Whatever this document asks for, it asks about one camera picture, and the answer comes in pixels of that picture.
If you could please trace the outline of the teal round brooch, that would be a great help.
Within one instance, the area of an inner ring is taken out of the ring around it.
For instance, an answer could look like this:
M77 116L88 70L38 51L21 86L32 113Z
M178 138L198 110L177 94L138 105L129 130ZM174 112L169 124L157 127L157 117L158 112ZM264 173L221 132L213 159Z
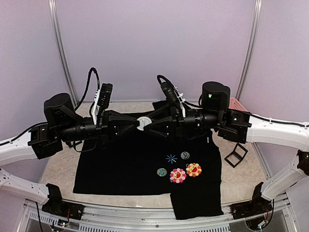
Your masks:
M167 170L166 170L165 168L159 168L159 169L157 170L157 175L158 175L159 177L164 177L164 176L167 175Z

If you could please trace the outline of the gold round brooch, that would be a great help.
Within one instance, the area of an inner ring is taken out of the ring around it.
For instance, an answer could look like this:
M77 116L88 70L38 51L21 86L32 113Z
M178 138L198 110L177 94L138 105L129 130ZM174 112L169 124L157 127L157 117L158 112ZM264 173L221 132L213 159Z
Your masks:
M152 124L152 120L147 116L141 116L137 119L137 121L139 121L137 129L140 131L144 131L144 127L148 126L149 124Z

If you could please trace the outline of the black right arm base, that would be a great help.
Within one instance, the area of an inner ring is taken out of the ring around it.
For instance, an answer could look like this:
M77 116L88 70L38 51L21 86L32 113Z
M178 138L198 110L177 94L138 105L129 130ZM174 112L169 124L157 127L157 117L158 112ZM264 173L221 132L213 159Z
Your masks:
M262 198L261 188L263 182L260 182L253 191L252 199L249 201L234 203L230 206L233 219L247 218L254 215L272 211L274 206L272 201Z

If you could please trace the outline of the black t-shirt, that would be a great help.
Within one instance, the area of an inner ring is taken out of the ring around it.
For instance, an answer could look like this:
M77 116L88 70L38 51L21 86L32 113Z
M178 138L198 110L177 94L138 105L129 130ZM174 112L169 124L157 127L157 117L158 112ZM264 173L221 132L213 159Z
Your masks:
M182 152L190 158L183 160ZM187 175L183 183L171 183L173 169L183 169L198 163L202 173ZM167 175L159 177L157 170L165 168ZM176 141L134 130L105 149L84 142L79 158L73 192L96 195L170 195L176 219L222 215L222 161L219 148L212 139L211 129L195 139L188 136Z

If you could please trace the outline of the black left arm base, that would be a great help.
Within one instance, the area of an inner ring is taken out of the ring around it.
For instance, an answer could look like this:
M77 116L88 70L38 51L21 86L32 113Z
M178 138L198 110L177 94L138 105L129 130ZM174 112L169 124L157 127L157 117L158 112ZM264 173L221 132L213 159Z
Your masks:
M81 220L84 206L78 203L64 201L60 188L53 184L46 184L48 188L47 203L42 204L42 211L68 219Z

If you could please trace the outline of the black brooch box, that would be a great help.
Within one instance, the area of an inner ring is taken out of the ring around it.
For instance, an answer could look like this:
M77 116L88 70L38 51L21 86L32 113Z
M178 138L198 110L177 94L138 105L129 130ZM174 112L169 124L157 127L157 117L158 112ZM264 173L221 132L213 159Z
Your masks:
M224 160L233 168L236 168L243 160L244 158L246 157L248 153L248 150L243 146L241 145L240 143L236 143L233 151L227 155ZM234 157L236 158L237 162L236 163L233 163L230 159Z

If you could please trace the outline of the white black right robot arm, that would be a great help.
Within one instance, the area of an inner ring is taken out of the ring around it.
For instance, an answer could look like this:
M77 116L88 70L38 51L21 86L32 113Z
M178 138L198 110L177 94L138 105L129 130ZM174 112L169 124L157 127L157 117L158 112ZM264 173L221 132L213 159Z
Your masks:
M195 139L213 129L218 136L235 143L268 143L292 147L297 156L270 180L256 186L247 211L256 215L278 194L309 175L309 125L265 118L229 108L230 88L218 82L205 82L197 109L187 108L176 87L160 84L167 105L139 118L139 129L168 140Z

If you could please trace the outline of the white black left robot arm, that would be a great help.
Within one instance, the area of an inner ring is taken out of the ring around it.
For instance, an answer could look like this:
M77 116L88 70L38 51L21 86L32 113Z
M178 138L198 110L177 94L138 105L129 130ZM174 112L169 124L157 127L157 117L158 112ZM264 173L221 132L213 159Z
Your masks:
M110 95L96 95L91 117L74 110L69 94L60 93L44 103L47 121L0 143L0 164L41 160L62 151L63 143L92 140L103 147L140 125L133 117L107 110Z

